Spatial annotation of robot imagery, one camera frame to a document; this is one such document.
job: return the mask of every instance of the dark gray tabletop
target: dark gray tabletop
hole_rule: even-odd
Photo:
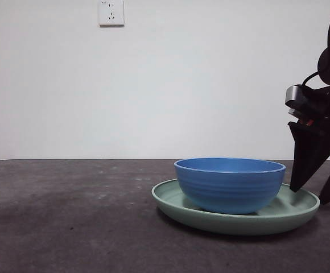
[[[156,208],[174,160],[0,161],[0,273],[330,272],[330,204],[302,227],[218,235]],[[292,161],[285,182],[290,181]],[[326,162],[305,188],[319,193]]]

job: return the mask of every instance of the electrical socket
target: electrical socket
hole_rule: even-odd
[[[98,0],[98,18],[100,26],[124,26],[125,1]]]

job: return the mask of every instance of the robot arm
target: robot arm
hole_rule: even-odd
[[[299,85],[287,89],[285,104],[298,122],[288,125],[295,141],[294,165],[290,188],[298,191],[330,156],[330,26],[328,47],[318,61],[318,71]],[[306,85],[319,75],[328,86],[312,89]],[[330,202],[330,177],[323,187],[320,200]]]

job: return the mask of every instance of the blue bowl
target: blue bowl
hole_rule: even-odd
[[[285,166],[245,158],[192,158],[174,163],[184,194],[204,210],[247,214],[278,194]]]

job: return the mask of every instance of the green plate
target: green plate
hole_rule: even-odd
[[[172,219],[196,229],[231,235],[266,235],[295,229],[308,222],[319,207],[318,197],[304,189],[294,193],[282,184],[276,198],[259,211],[246,215],[201,210],[186,198],[177,179],[152,188],[158,207]]]

